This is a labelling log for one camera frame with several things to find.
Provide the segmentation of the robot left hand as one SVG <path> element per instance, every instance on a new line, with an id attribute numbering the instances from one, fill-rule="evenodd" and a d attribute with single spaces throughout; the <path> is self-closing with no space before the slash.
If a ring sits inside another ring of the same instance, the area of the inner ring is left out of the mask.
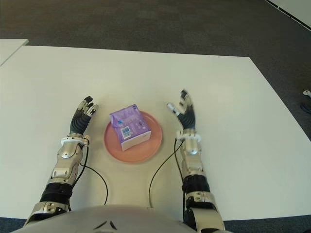
<path id="1" fill-rule="evenodd" d="M 69 128 L 69 133 L 77 133 L 83 135 L 87 129 L 91 118 L 98 110 L 98 105 L 93 103 L 91 96 L 85 97 L 78 105 Z"/>

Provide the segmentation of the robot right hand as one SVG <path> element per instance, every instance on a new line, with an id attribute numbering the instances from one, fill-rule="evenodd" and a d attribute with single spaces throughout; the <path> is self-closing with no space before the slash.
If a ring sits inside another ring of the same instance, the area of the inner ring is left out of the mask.
<path id="1" fill-rule="evenodd" d="M 177 117 L 183 129 L 195 129 L 195 111 L 189 93 L 183 89 L 180 92 L 179 105 L 184 112 L 180 112 L 171 102 L 167 103 L 168 109 Z"/>

